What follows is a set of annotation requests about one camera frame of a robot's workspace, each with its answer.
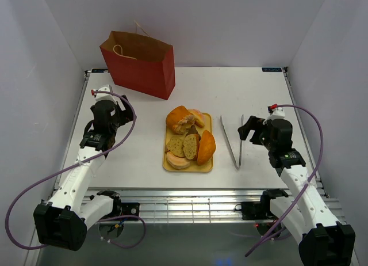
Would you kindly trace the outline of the metal tongs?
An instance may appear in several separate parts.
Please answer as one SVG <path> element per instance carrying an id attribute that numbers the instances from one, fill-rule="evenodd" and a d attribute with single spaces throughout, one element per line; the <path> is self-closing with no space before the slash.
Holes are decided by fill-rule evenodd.
<path id="1" fill-rule="evenodd" d="M 221 129 L 223 131 L 223 134 L 224 134 L 224 139 L 225 139 L 227 148 L 229 150 L 229 154 L 230 154 L 230 157 L 232 159 L 233 165 L 234 165 L 234 167 L 235 167 L 236 170 L 239 170 L 241 168 L 241 166 L 242 166 L 243 141 L 242 140 L 240 141 L 240 145 L 239 145 L 239 158 L 236 159 L 235 158 L 235 154 L 234 154 L 234 152 L 232 150 L 232 146 L 231 146 L 229 137 L 227 135 L 227 131 L 225 129 L 225 125 L 224 125 L 223 117 L 222 116 L 220 116 L 220 125 L 221 125 Z"/>

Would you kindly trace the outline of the orange oval bread loaf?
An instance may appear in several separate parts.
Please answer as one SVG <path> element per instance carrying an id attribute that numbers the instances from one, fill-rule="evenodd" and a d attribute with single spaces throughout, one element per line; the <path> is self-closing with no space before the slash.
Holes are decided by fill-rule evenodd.
<path id="1" fill-rule="evenodd" d="M 208 130 L 204 130 L 202 133 L 200 148 L 198 150 L 197 164 L 204 165 L 212 157 L 216 151 L 216 142 L 214 136 Z"/>

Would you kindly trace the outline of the sugared pink doughnut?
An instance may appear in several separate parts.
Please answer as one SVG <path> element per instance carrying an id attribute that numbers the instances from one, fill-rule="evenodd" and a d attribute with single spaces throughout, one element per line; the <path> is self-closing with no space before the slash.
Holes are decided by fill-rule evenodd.
<path id="1" fill-rule="evenodd" d="M 204 114 L 197 110 L 197 109 L 189 109 L 189 112 L 194 115 L 195 118 L 195 124 L 199 126 L 200 128 L 205 127 L 205 116 Z"/>

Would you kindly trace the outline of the chocolate dipped bread cone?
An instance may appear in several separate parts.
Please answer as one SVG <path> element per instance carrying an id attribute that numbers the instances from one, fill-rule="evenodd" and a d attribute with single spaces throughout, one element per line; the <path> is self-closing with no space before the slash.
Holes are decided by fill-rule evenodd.
<path id="1" fill-rule="evenodd" d="M 188 135 L 191 135 L 191 134 L 197 134 L 198 136 L 200 136 L 200 134 L 199 134 L 199 132 L 197 131 L 197 129 L 196 129 L 196 127 L 195 127 L 195 125 L 192 125 L 190 128 L 189 128 L 189 130 L 188 130 L 188 132 L 187 132 L 187 136 Z"/>

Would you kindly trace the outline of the round crusty bread roll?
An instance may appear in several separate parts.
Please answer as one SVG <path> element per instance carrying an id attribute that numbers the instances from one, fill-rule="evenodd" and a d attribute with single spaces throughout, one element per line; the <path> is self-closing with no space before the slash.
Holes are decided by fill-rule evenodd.
<path id="1" fill-rule="evenodd" d="M 166 126 L 173 133 L 183 135 L 194 125 L 195 116 L 181 105 L 173 109 L 166 117 Z"/>

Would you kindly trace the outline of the pale orange croissant bread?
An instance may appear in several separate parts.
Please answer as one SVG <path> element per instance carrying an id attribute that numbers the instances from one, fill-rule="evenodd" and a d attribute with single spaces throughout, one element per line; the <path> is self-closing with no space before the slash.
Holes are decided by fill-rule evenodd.
<path id="1" fill-rule="evenodd" d="M 166 160 L 176 170 L 186 169 L 191 165 L 191 162 L 185 157 L 177 157 L 170 151 L 166 153 Z"/>

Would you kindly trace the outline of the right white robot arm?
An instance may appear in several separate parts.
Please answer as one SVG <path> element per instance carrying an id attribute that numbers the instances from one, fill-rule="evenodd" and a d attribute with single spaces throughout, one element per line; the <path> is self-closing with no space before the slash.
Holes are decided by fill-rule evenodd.
<path id="1" fill-rule="evenodd" d="M 246 140 L 250 131 L 254 132 L 251 143 L 267 149 L 271 166 L 292 194 L 265 191 L 260 213 L 266 218 L 276 216 L 277 223 L 288 229 L 304 265 L 350 265 L 355 231 L 338 220 L 308 181 L 305 161 L 292 146 L 291 122 L 250 116 L 238 129 L 240 139 Z"/>

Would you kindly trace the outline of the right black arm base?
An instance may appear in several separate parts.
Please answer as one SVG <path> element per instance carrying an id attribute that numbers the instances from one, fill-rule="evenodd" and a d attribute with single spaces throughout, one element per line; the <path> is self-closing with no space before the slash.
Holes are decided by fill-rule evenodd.
<path id="1" fill-rule="evenodd" d="M 288 197 L 283 189 L 267 189 L 263 191 L 259 201 L 241 202 L 235 205 L 234 211 L 241 212 L 242 220 L 268 220 L 277 217 L 270 210 L 270 201 L 278 197 Z"/>

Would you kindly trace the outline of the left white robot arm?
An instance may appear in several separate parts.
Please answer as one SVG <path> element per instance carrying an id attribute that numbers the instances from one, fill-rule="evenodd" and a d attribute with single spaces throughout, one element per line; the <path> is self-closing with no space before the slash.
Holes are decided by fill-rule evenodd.
<path id="1" fill-rule="evenodd" d="M 92 92 L 95 104 L 91 107 L 93 120 L 86 126 L 76 164 L 57 192 L 47 204 L 39 204 L 33 213 L 40 243 L 69 250 L 79 250 L 83 245 L 89 228 L 101 218 L 117 219 L 122 206 L 115 193 L 98 193 L 87 204 L 83 198 L 91 180 L 114 147 L 119 127 L 135 121 L 135 116 L 125 96 L 120 99 L 107 88 Z"/>

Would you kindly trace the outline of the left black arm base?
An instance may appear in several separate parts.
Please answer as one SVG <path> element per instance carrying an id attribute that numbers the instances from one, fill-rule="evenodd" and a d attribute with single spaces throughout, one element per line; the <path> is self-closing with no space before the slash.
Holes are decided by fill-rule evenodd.
<path id="1" fill-rule="evenodd" d="M 105 214 L 102 219 L 122 215 L 139 215 L 140 203 L 123 202 L 120 198 L 120 194 L 115 191 L 99 191 L 97 193 L 97 196 L 107 196 L 113 200 L 112 209 L 109 211 L 108 214 Z"/>

